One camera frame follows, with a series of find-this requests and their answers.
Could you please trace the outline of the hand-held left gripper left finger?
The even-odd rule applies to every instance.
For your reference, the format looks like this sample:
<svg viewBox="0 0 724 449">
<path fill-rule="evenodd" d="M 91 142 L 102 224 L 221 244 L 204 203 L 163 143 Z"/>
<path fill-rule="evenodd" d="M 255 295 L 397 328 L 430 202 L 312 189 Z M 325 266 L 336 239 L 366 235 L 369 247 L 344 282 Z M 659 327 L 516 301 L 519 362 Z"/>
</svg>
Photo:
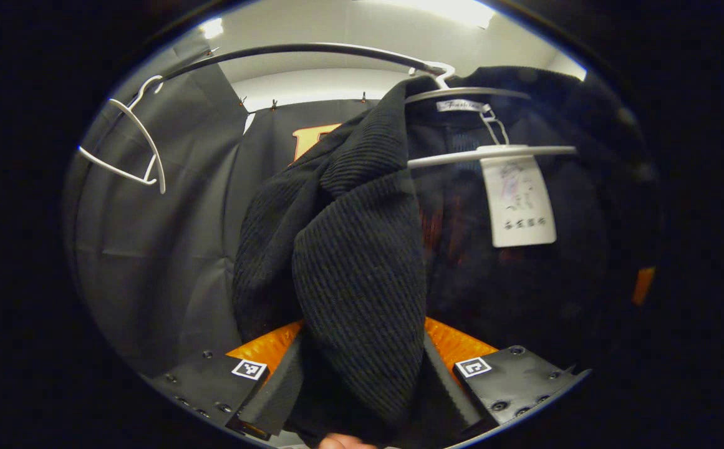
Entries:
<svg viewBox="0 0 724 449">
<path fill-rule="evenodd" d="M 150 378 L 185 411 L 242 437 L 282 432 L 304 385 L 302 328 L 296 321 L 229 352 L 203 350 Z"/>
</svg>

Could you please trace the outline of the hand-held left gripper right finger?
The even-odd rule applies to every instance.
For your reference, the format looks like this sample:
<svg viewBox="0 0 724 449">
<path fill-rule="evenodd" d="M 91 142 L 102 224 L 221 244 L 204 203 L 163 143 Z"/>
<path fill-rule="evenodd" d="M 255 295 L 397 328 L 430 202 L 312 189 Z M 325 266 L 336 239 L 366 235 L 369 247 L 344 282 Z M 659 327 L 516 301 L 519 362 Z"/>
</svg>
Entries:
<svg viewBox="0 0 724 449">
<path fill-rule="evenodd" d="M 504 432 L 553 406 L 587 380 L 590 370 L 562 369 L 523 345 L 496 349 L 436 319 L 426 318 L 425 361 L 449 401 L 450 431 L 470 437 Z"/>
</svg>

